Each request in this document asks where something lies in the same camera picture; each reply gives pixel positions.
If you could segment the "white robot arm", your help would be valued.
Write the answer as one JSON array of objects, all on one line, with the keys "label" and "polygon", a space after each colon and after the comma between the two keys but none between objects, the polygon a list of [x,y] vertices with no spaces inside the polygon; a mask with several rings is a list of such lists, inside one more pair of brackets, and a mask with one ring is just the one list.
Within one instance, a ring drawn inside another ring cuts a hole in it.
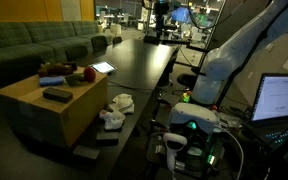
[{"label": "white robot arm", "polygon": [[223,81],[246,61],[248,55],[265,47],[288,31],[288,0],[271,0],[268,6],[206,56],[191,98],[212,104]]}]

